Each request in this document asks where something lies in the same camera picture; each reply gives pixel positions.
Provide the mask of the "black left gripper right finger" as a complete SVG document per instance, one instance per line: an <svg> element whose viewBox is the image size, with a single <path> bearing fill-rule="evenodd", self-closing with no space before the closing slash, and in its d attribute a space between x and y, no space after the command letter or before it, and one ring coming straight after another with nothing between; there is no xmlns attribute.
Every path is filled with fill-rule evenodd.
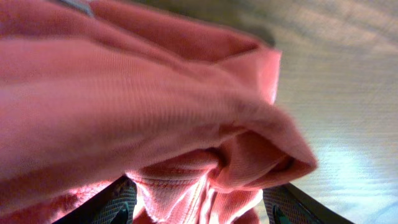
<svg viewBox="0 0 398 224"><path fill-rule="evenodd" d="M353 224L291 183L263 190L271 224Z"/></svg>

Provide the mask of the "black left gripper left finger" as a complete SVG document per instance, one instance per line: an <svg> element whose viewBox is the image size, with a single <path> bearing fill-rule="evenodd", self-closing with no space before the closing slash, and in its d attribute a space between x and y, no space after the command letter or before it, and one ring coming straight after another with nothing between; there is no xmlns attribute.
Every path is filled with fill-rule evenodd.
<svg viewBox="0 0 398 224"><path fill-rule="evenodd" d="M122 176L53 224L132 224L136 184Z"/></svg>

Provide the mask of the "red printed t-shirt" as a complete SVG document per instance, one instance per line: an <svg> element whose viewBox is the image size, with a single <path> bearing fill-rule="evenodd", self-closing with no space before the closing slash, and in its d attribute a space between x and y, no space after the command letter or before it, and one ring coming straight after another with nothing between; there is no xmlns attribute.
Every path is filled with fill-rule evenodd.
<svg viewBox="0 0 398 224"><path fill-rule="evenodd" d="M275 105L280 52L118 1L1 2L1 222L52 223L122 175L138 223L257 223L317 160Z"/></svg>

